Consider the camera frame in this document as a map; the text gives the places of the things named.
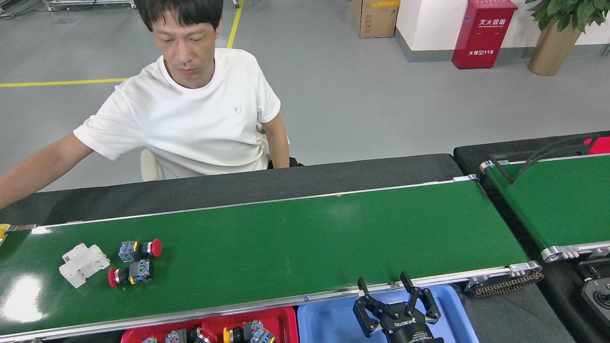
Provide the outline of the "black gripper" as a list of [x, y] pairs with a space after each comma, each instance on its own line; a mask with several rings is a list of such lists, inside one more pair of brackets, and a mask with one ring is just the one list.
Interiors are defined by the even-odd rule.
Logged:
[[[406, 305], [390, 305], [387, 309], [387, 304], [369, 294], [364, 278], [358, 278], [359, 295], [353, 312], [365, 337], [372, 337], [381, 324], [389, 343], [444, 343], [444, 339], [434, 337], [427, 326], [427, 323], [436, 325], [441, 317], [432, 292], [414, 286], [406, 272], [401, 272], [400, 280], [410, 295], [409, 301]], [[417, 300], [424, 304], [425, 314], [416, 310]]]

